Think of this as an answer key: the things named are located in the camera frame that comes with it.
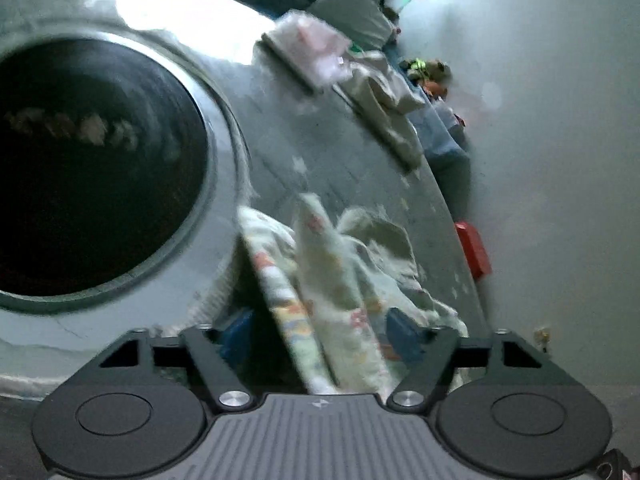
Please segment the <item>patterned towel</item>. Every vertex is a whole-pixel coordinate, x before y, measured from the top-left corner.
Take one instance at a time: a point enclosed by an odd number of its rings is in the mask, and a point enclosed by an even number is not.
[[[334,227],[318,197],[302,194],[293,229],[247,207],[239,221],[266,302],[312,394],[375,392],[386,400],[407,374],[386,338],[391,307],[421,326],[468,335],[456,311],[418,282],[405,230],[377,214],[350,208]]]

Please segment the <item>beige garment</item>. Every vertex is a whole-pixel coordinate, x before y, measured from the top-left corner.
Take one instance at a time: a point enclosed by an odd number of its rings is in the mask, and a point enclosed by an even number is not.
[[[382,52],[353,56],[351,78],[339,87],[370,125],[410,168],[423,157],[415,127],[405,114],[422,108],[424,99],[412,91]]]

